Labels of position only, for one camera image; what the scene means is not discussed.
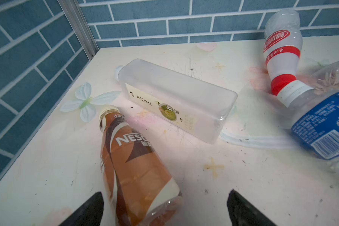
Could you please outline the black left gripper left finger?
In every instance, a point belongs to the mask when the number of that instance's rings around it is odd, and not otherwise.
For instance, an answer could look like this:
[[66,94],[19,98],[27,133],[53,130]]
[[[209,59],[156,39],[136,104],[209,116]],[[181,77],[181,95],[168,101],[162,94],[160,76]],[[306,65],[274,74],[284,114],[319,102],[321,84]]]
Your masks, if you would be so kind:
[[104,211],[104,200],[101,192],[96,192],[60,226],[99,226]]

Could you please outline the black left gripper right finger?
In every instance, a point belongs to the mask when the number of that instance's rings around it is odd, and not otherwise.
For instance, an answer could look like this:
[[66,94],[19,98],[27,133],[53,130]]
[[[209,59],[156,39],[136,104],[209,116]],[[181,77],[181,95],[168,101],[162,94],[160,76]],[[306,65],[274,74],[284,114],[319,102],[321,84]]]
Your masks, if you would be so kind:
[[276,226],[235,190],[229,193],[227,208],[233,226]]

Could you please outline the clear bottle blue label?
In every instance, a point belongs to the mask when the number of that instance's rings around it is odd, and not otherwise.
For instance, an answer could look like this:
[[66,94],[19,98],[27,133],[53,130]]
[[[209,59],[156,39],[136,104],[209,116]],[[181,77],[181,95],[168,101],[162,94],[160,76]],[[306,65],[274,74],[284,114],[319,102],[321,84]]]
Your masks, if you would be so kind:
[[339,61],[289,83],[277,98],[289,111],[293,136],[339,177]]

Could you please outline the brown Nescafe coffee bottle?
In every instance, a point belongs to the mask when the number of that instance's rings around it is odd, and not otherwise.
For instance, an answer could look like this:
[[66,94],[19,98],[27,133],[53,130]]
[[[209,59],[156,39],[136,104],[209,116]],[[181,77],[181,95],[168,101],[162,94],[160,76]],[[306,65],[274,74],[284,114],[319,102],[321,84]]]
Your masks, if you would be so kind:
[[164,226],[182,193],[151,143],[109,105],[99,118],[101,171],[118,226]]

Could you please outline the frosted rectangular plastic bottle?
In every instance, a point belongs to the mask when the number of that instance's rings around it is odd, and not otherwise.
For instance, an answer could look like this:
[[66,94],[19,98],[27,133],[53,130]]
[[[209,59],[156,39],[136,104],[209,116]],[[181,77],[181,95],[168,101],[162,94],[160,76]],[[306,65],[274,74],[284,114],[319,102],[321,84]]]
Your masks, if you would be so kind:
[[142,59],[115,70],[126,97],[155,115],[214,144],[237,93]]

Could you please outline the white bottle red bands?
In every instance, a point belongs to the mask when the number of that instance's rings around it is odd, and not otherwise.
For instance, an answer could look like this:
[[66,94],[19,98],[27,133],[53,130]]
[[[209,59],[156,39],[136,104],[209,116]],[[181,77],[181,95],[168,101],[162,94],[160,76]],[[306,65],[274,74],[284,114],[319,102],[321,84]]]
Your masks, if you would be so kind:
[[277,95],[296,80],[303,44],[298,12],[287,8],[275,13],[266,23],[265,39],[265,64],[271,80],[271,91]]

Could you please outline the aluminium corner post left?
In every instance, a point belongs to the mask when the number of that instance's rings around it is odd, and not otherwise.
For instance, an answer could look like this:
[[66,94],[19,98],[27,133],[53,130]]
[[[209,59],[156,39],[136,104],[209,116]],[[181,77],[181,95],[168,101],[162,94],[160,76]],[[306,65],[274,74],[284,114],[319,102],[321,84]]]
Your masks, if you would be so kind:
[[86,22],[77,0],[58,0],[89,61],[99,51],[94,36]]

